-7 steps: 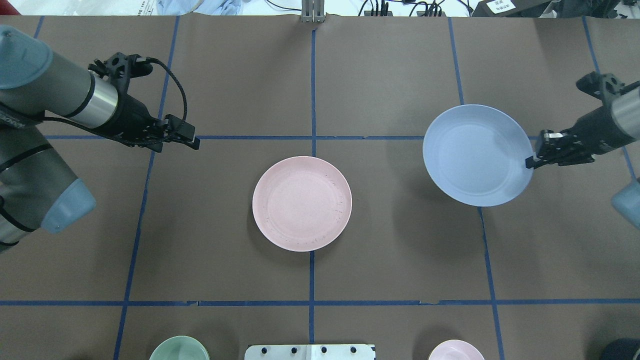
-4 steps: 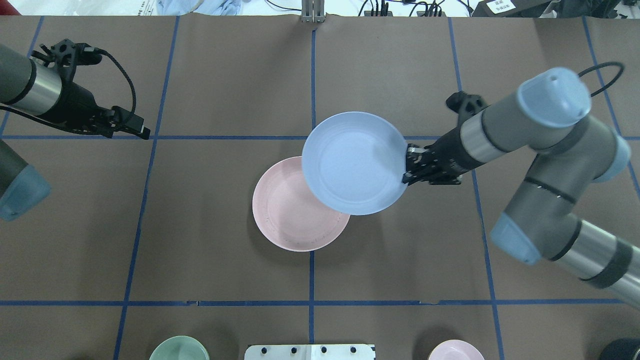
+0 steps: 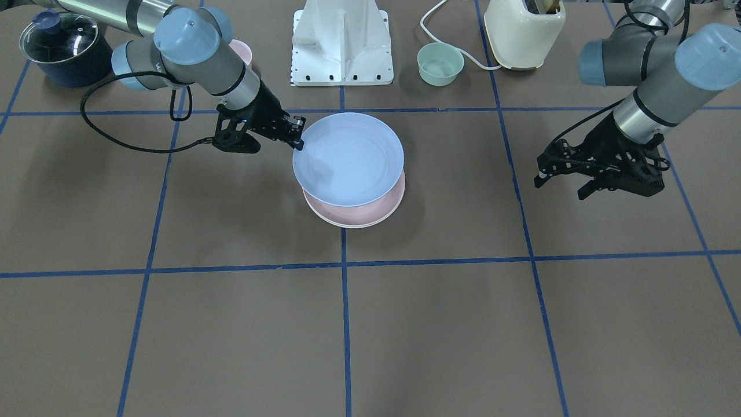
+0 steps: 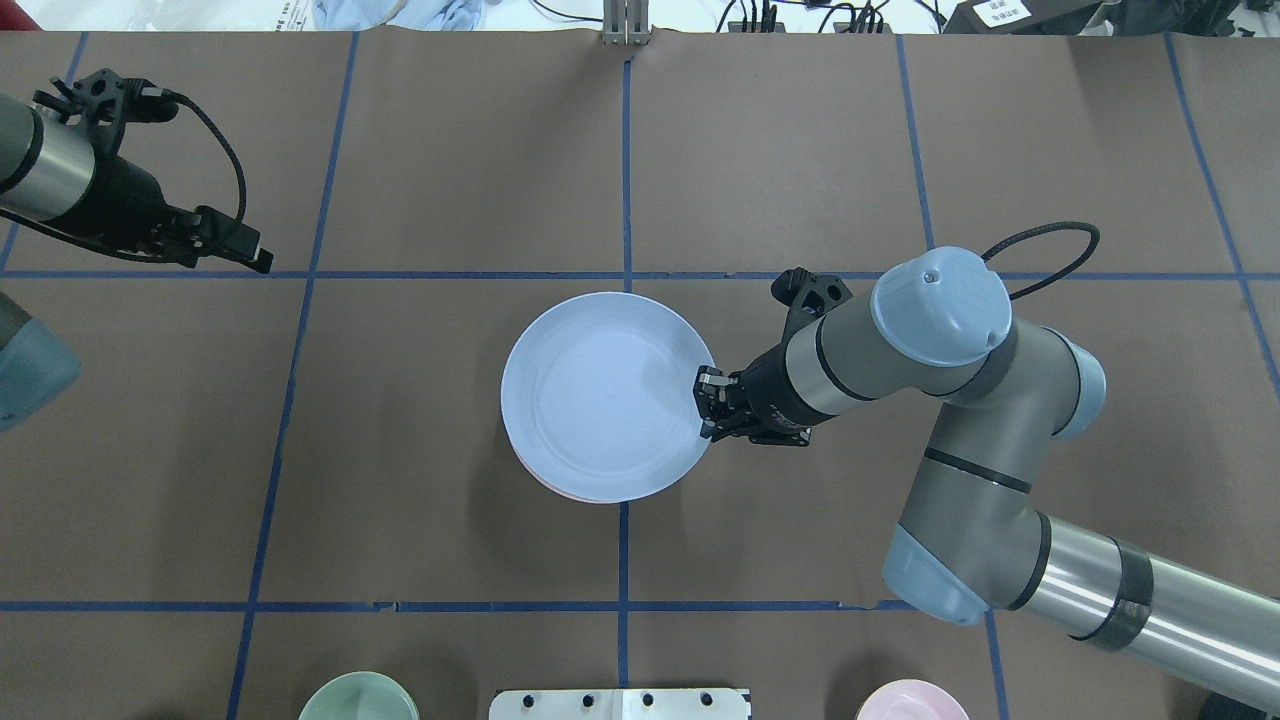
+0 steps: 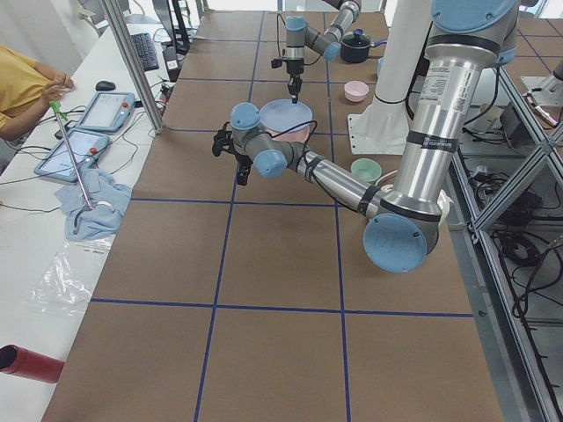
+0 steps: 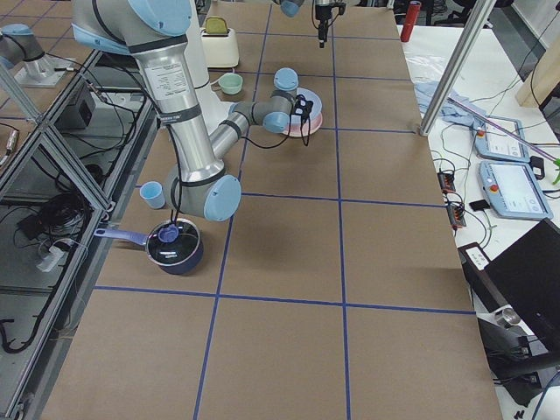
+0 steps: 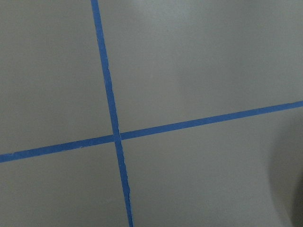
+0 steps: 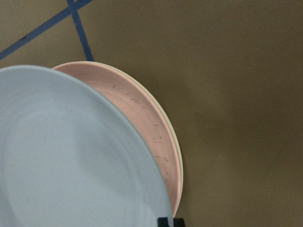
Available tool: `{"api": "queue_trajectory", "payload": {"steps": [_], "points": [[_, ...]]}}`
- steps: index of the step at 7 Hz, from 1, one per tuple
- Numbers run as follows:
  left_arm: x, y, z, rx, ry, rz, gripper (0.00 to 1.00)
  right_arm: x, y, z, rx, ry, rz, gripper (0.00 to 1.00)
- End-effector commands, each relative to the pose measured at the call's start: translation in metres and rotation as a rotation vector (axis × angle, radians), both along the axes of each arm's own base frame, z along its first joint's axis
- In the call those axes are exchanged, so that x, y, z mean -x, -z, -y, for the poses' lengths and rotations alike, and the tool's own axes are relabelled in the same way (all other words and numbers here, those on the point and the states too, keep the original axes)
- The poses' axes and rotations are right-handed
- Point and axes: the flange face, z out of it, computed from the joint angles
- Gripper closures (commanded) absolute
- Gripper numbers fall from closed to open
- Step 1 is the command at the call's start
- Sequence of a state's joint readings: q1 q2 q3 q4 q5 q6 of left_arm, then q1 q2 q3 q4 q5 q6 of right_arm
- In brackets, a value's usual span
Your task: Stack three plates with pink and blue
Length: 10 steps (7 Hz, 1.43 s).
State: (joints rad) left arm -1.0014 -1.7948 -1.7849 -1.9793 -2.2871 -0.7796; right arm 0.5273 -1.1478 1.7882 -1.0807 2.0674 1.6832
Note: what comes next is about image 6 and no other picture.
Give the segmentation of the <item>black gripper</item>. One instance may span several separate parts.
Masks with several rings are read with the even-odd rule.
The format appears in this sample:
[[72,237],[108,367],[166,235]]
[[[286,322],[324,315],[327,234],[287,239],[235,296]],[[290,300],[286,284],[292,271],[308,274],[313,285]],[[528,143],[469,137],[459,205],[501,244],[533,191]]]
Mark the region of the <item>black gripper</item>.
[[297,98],[292,107],[291,114],[298,116],[300,119],[309,119],[311,117],[314,102],[306,98]]
[[328,25],[346,11],[347,3],[336,0],[314,0],[312,2],[312,18],[318,26],[318,44],[324,48],[328,40]]

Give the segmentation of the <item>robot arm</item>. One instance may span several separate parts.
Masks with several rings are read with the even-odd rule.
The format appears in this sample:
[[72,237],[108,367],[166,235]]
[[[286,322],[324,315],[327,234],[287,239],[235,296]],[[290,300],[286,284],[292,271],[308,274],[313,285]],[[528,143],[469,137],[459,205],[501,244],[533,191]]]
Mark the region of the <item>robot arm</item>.
[[186,56],[200,41],[192,1],[74,1],[73,34],[92,49],[133,57],[161,123],[175,147],[178,167],[165,182],[165,199],[177,212],[224,221],[237,210],[240,181],[223,157],[252,125],[283,133],[298,102],[298,75],[276,71],[267,101],[232,105],[208,131],[191,72],[206,68],[203,55]]
[[[279,0],[275,1],[282,13],[289,18],[294,18],[300,11],[303,1]],[[324,48],[328,40],[328,32],[334,21],[345,14],[347,4],[344,1],[312,1],[311,22],[318,32],[318,46]]]

